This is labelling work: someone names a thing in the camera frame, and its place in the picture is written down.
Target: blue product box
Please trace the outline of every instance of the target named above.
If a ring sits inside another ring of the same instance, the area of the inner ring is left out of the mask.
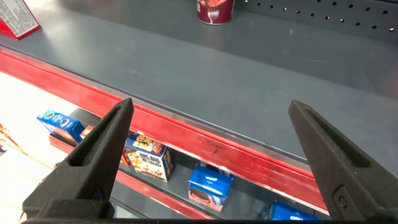
[[[223,175],[225,175],[227,177],[234,177],[234,175],[232,175],[230,172],[225,171],[225,170],[220,169],[220,168],[217,168],[217,167],[212,166],[210,164],[207,164],[206,162],[200,161],[200,165],[203,166],[203,167],[206,167],[207,169],[211,169],[213,171],[219,172],[220,174],[223,174]]]
[[[57,137],[63,138],[72,145],[77,145],[81,141],[80,133],[84,130],[83,125],[75,118],[65,116],[61,113],[47,110],[37,119]]]
[[[169,147],[132,133],[127,137],[124,150],[136,172],[166,182],[169,180],[173,169]]]
[[[188,181],[189,198],[220,212],[232,179],[206,167],[197,166]]]
[[[297,221],[320,221],[316,216],[292,208],[282,202],[275,201],[265,208],[259,218],[261,220],[297,220]]]

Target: screw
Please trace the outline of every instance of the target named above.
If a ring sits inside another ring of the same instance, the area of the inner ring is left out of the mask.
[[[338,197],[338,201],[342,208],[347,208],[347,200],[343,196]]]

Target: red metal rail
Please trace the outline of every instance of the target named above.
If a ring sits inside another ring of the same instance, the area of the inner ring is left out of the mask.
[[[73,150],[73,147],[53,136],[50,136],[50,144],[67,154],[71,153]],[[136,192],[139,192],[142,195],[145,195],[146,197],[151,198],[152,200],[155,200],[156,202],[161,203],[162,205],[169,207],[170,209],[185,215],[188,218],[191,219],[213,219],[212,217],[204,214],[203,212],[200,212],[196,210],[195,208],[192,208],[191,206],[188,206],[187,204],[180,202],[179,200],[168,196],[153,187],[150,187],[141,181],[131,177],[130,175],[125,174],[122,171],[118,171],[116,174],[116,181],[118,181],[121,184],[124,184],[125,186],[129,187],[130,189],[135,190]]]
[[[103,117],[122,100],[118,95],[87,85],[74,74],[4,47],[0,47],[0,71],[59,96],[99,117]],[[317,183],[307,170],[137,103],[134,105],[130,130],[143,132],[176,150],[228,169],[255,184],[327,213]]]

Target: perforated metal panel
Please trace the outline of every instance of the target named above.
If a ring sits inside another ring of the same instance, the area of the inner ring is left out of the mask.
[[[398,43],[398,1],[236,0],[235,4],[241,10]]]

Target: cardboard box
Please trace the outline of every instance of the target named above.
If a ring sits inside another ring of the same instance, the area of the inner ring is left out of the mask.
[[[124,150],[136,172],[166,182],[169,180],[173,168],[169,147],[132,133],[127,137]]]
[[[21,39],[40,28],[23,0],[0,0],[0,35]]]
[[[188,181],[189,198],[220,212],[232,179],[206,167],[197,166]]]
[[[207,164],[206,162],[200,161],[200,165],[203,167],[206,167],[207,169],[211,169],[213,171],[219,172],[220,174],[223,174],[227,177],[233,177],[233,175],[230,172],[222,170],[222,169],[212,166],[210,164]]]
[[[80,137],[82,139],[84,139],[88,133],[90,133],[90,131],[93,130],[94,127],[92,127],[91,125],[87,126],[81,133],[80,133]]]
[[[90,133],[90,131],[92,131],[93,129],[94,129],[94,127],[92,127],[91,125],[87,126],[87,127],[81,132],[80,137],[81,137],[82,139],[84,139],[84,138],[88,135],[88,133]],[[129,159],[129,157],[127,156],[126,150],[124,150],[124,149],[123,149],[123,152],[122,152],[122,156],[121,156],[121,158],[120,158],[120,163],[123,164],[123,165],[125,165],[125,166],[130,166],[130,165],[131,165],[130,159]]]
[[[68,143],[76,146],[80,141],[83,125],[75,118],[48,110],[37,119],[56,137],[61,137]]]
[[[269,207],[265,208],[259,218],[261,220],[297,220],[297,221],[319,221],[316,216],[302,212],[296,208],[290,207],[282,202],[275,201]]]

